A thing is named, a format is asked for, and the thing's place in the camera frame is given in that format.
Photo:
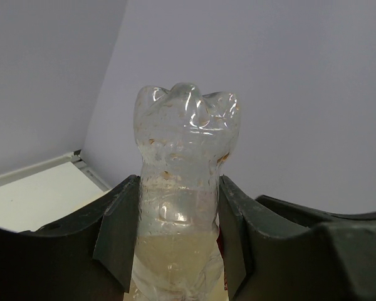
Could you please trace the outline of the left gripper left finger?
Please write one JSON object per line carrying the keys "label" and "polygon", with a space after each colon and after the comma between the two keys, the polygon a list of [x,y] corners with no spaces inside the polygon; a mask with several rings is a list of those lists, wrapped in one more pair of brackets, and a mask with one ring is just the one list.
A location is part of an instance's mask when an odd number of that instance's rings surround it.
{"label": "left gripper left finger", "polygon": [[37,231],[0,228],[0,300],[122,300],[130,290],[140,178]]}

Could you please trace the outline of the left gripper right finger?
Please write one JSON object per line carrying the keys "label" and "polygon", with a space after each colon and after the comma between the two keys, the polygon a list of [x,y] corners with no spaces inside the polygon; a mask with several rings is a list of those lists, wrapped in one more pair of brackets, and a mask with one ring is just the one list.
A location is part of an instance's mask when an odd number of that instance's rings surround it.
{"label": "left gripper right finger", "polygon": [[376,300],[376,212],[250,198],[223,176],[219,220],[231,300]]}

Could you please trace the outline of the crushed red label bottle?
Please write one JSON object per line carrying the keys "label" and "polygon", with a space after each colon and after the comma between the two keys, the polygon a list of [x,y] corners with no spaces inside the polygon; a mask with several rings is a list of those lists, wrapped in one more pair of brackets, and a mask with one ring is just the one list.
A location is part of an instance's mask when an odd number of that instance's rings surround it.
{"label": "crushed red label bottle", "polygon": [[219,175],[239,136],[231,92],[143,87],[133,129],[142,155],[132,278],[147,300],[207,300],[223,271]]}

